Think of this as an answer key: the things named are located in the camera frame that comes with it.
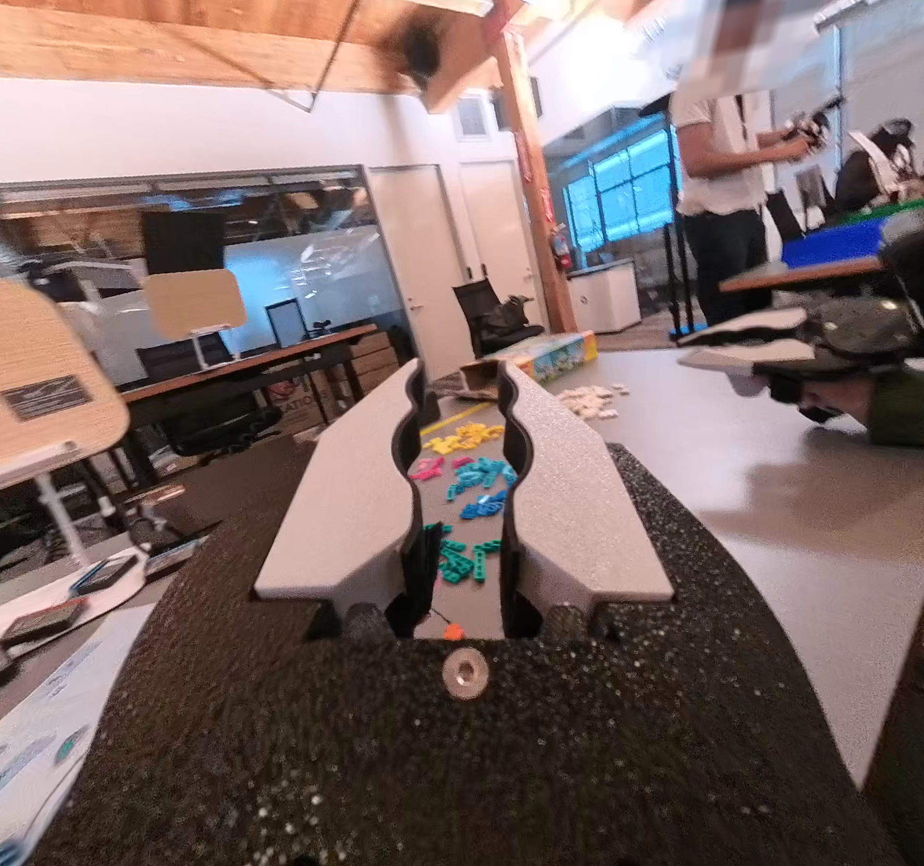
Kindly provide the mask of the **black mesh office chair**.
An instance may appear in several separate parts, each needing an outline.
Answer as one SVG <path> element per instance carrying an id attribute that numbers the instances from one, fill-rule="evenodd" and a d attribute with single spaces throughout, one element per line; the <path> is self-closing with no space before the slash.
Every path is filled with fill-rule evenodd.
<path id="1" fill-rule="evenodd" d="M 532 324 L 526 316 L 525 306 L 532 298 L 512 294 L 501 301 L 487 279 L 455 287 L 453 292 L 477 360 L 545 333 L 542 325 Z"/>

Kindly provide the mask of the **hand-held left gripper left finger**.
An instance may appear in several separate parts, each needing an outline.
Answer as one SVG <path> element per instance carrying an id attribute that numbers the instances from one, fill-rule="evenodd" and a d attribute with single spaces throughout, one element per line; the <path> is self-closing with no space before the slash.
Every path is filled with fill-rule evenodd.
<path id="1" fill-rule="evenodd" d="M 430 612 L 437 548 L 410 479 L 425 386 L 411 359 L 321 433 L 253 585 L 260 600 L 316 601 L 340 620 L 370 605 L 391 625 Z"/>

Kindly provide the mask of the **glass office partition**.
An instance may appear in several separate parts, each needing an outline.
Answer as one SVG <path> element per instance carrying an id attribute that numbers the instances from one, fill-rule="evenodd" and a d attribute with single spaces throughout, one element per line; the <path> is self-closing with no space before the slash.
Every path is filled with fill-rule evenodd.
<path id="1" fill-rule="evenodd" d="M 247 322 L 221 331 L 240 356 L 374 324 L 398 362 L 416 354 L 385 238 L 358 167 L 2 182 L 2 277 L 63 304 L 116 387 L 150 378 L 136 350 L 168 343 L 142 283 L 141 215 L 225 216 L 225 268 Z"/>

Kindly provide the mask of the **black monitor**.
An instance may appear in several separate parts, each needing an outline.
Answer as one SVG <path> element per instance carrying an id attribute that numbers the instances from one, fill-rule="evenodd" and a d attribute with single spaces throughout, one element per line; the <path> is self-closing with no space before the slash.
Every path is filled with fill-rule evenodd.
<path id="1" fill-rule="evenodd" d="M 225 268 L 225 216 L 218 212 L 145 212 L 141 234 L 148 275 Z"/>

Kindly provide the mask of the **instruction booklet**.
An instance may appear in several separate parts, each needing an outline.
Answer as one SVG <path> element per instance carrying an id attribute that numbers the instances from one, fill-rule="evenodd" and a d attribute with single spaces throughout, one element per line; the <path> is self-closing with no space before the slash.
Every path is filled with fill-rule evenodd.
<path id="1" fill-rule="evenodd" d="M 62 807 L 154 605 L 115 612 L 1 722 L 1 863 L 24 864 Z"/>

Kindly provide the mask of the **wooden side table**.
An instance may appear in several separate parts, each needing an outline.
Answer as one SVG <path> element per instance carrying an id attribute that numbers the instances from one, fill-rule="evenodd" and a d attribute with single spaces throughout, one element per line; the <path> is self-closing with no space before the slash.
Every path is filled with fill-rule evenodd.
<path id="1" fill-rule="evenodd" d="M 722 293 L 742 293 L 756 290 L 776 291 L 787 286 L 803 285 L 865 277 L 884 270 L 876 255 L 816 263 L 804 267 L 789 267 L 782 260 L 753 268 L 719 284 Z"/>

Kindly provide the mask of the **pile of green bricks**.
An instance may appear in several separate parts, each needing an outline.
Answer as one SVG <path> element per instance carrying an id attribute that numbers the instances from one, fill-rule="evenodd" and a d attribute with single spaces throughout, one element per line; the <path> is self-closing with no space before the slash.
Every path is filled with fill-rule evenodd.
<path id="1" fill-rule="evenodd" d="M 488 560 L 499 556 L 501 539 L 490 539 L 468 545 L 450 538 L 453 528 L 441 522 L 426 524 L 425 533 L 438 535 L 437 573 L 445 583 L 456 585 L 467 580 L 477 584 L 487 582 Z"/>

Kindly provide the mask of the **blue plastic bin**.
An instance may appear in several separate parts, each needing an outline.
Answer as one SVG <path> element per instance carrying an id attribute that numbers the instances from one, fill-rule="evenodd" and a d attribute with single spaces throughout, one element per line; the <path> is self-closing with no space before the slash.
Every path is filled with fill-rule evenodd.
<path id="1" fill-rule="evenodd" d="M 819 229 L 783 245 L 781 261 L 789 269 L 803 269 L 877 255 L 883 239 L 883 218 L 865 218 Z"/>

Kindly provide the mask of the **colourful lego box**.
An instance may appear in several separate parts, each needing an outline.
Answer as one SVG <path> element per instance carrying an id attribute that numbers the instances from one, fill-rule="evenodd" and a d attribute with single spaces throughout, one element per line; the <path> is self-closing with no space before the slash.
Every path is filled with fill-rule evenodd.
<path id="1" fill-rule="evenodd" d="M 491 361 L 511 364 L 541 385 L 597 358 L 597 337 L 591 330 L 542 334 L 491 355 Z"/>

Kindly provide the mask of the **pile of turquoise bricks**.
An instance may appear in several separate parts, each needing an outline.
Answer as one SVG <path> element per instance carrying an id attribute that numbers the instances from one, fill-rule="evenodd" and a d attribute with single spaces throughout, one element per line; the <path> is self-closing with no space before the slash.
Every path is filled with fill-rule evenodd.
<path id="1" fill-rule="evenodd" d="M 459 457 L 452 460 L 452 470 L 455 480 L 446 490 L 448 502 L 454 502 L 471 488 L 491 489 L 499 479 L 507 485 L 517 480 L 517 472 L 503 459 Z"/>

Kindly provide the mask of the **green baseplate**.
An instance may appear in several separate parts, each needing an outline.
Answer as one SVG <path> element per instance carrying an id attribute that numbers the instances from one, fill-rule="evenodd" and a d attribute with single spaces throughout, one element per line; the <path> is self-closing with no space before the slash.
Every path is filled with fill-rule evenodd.
<path id="1" fill-rule="evenodd" d="M 825 224 L 825 227 L 849 227 L 868 221 L 884 220 L 899 214 L 918 212 L 922 211 L 922 209 L 923 198 L 913 199 L 903 203 L 883 204 L 849 215 L 834 217 Z"/>

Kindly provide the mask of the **wooden back chair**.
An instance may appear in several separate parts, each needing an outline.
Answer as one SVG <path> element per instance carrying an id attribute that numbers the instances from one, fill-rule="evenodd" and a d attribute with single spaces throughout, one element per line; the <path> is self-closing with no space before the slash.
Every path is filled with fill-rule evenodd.
<path id="1" fill-rule="evenodd" d="M 59 307 L 1 282 L 1 487 L 32 481 L 70 560 L 89 563 L 52 472 L 117 446 L 129 429 L 122 396 Z"/>
<path id="2" fill-rule="evenodd" d="M 214 365 L 206 363 L 201 338 L 247 322 L 237 278 L 225 268 L 148 275 L 142 288 L 156 329 L 168 341 L 191 341 L 202 372 Z"/>

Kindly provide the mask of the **pile of white bricks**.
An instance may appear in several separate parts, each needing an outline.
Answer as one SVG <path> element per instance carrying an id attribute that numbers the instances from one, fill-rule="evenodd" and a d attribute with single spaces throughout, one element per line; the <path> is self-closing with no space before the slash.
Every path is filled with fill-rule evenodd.
<path id="1" fill-rule="evenodd" d="M 610 421 L 619 417 L 616 405 L 629 394 L 629 388 L 623 384 L 591 385 L 569 388 L 555 398 L 581 421 Z"/>

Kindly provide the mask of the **brown cardboard piece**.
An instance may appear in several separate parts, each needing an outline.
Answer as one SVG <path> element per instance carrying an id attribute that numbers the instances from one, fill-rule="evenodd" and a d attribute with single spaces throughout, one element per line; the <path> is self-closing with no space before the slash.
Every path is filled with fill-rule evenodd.
<path id="1" fill-rule="evenodd" d="M 459 388 L 456 397 L 495 403 L 499 399 L 498 375 L 502 359 L 487 358 L 464 364 L 458 370 Z"/>

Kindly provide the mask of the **pile of yellow bricks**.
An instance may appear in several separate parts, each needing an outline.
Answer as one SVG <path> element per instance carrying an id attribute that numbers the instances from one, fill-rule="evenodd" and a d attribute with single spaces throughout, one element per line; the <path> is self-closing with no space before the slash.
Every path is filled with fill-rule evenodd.
<path id="1" fill-rule="evenodd" d="M 502 437 L 502 424 L 486 424 L 470 421 L 456 425 L 444 436 L 431 436 L 422 442 L 422 450 L 436 456 L 446 457 L 454 453 L 468 453 L 476 448 Z"/>

